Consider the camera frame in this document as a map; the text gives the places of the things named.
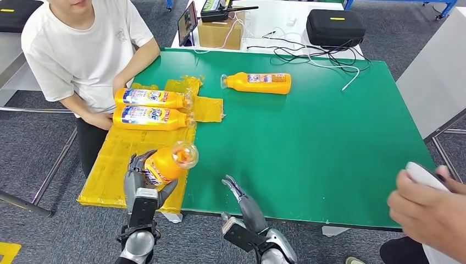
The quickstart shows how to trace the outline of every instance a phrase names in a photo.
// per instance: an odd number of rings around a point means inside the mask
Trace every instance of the bottle cap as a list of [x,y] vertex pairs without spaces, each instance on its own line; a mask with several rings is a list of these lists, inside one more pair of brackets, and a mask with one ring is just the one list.
[[191,110],[193,106],[193,98],[192,94],[187,91],[186,93],[183,94],[184,99],[183,99],[183,108],[186,110]]
[[228,76],[226,76],[225,74],[222,74],[222,75],[221,75],[221,77],[220,77],[220,87],[221,87],[222,89],[225,89],[225,88],[228,87],[228,85],[227,85],[227,83],[226,83],[227,79],[228,79]]
[[193,128],[196,125],[196,121],[194,120],[194,113],[186,114],[186,126],[189,128]]
[[199,161],[199,152],[194,144],[178,141],[172,148],[172,157],[180,168],[190,169]]

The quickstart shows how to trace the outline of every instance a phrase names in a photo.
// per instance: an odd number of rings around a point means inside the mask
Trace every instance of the orange bottle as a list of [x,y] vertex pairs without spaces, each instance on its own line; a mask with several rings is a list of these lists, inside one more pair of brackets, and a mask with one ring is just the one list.
[[240,92],[265,92],[286,95],[290,92],[291,75],[288,73],[247,74],[237,73],[220,78],[222,89],[233,88]]
[[115,104],[116,106],[152,106],[191,110],[192,96],[189,92],[122,88],[116,91]]
[[165,185],[194,167],[198,160],[197,148],[187,141],[178,141],[171,147],[161,148],[144,163],[147,183]]
[[181,113],[176,109],[124,106],[113,113],[113,124],[124,129],[137,130],[176,130],[195,125],[194,114]]

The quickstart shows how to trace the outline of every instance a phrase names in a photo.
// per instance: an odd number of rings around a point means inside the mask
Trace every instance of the black case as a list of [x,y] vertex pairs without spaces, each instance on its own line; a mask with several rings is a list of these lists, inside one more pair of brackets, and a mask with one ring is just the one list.
[[365,34],[361,18],[350,10],[312,9],[306,30],[310,43],[323,47],[354,47]]
[[0,32],[21,33],[28,18],[42,4],[35,0],[0,1]]

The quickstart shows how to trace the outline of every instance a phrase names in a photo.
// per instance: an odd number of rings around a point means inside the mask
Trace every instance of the robotic hand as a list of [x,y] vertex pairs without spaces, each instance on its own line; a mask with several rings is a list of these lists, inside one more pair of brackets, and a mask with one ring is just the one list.
[[246,252],[256,252],[258,264],[294,264],[298,257],[280,231],[268,228],[257,203],[229,175],[221,180],[230,188],[240,205],[243,221],[228,213],[221,214],[223,238]]
[[[177,185],[177,180],[167,184],[161,191],[145,188],[146,159],[156,150],[140,156],[134,154],[129,162],[124,178],[124,191],[127,206],[128,224],[122,227],[117,240],[122,252],[115,264],[148,264],[152,260],[154,245],[160,238],[153,220],[157,209],[161,208]],[[223,237],[246,252],[255,250],[258,264],[295,264],[296,253],[286,238],[276,229],[267,227],[264,215],[257,203],[231,176],[222,183],[233,192],[240,205],[243,220],[222,213],[225,221]]]
[[127,225],[122,227],[121,235],[117,238],[121,242],[122,252],[115,264],[149,263],[154,245],[160,238],[154,214],[163,206],[178,181],[172,181],[161,191],[146,188],[144,162],[155,152],[156,150],[151,150],[140,156],[131,156],[124,179]]

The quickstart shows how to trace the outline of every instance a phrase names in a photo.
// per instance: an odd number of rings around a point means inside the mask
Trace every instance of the yellow tape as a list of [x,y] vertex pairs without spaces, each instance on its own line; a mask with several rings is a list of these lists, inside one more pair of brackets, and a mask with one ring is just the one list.
[[20,249],[19,244],[0,242],[0,256],[3,256],[0,264],[11,264]]
[[221,122],[224,116],[222,99],[196,96],[194,106],[194,119],[198,122]]
[[[189,90],[196,96],[201,85],[202,83],[198,78],[185,76],[183,80],[168,80],[165,90],[176,92]],[[155,85],[133,84],[131,87],[157,89]],[[223,116],[223,100],[196,96],[193,111],[197,121],[220,122]],[[140,155],[148,150],[171,146],[180,140],[194,142],[195,132],[196,128],[180,128],[174,131],[147,131],[126,130],[113,126],[108,132],[77,201],[82,205],[125,208],[123,177],[131,155],[133,153]],[[178,186],[160,211],[180,212],[186,179],[187,174],[178,179]]]

